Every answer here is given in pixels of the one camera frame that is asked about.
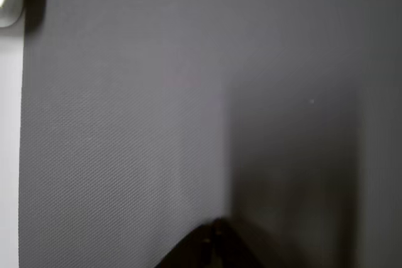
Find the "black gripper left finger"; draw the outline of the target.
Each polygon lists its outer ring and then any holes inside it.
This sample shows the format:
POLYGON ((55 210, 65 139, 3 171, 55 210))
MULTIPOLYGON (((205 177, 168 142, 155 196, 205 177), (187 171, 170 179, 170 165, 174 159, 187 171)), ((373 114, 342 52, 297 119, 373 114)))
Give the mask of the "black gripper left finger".
POLYGON ((172 248, 156 267, 219 267, 215 231, 219 220, 201 224, 172 248))

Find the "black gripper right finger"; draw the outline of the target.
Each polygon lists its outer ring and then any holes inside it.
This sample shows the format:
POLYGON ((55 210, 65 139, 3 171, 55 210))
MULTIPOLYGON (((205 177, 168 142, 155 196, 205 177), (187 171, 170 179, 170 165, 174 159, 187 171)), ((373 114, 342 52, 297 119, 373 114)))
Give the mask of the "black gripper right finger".
POLYGON ((216 220, 216 252, 221 259, 222 267, 263 266, 229 221, 224 218, 216 220))

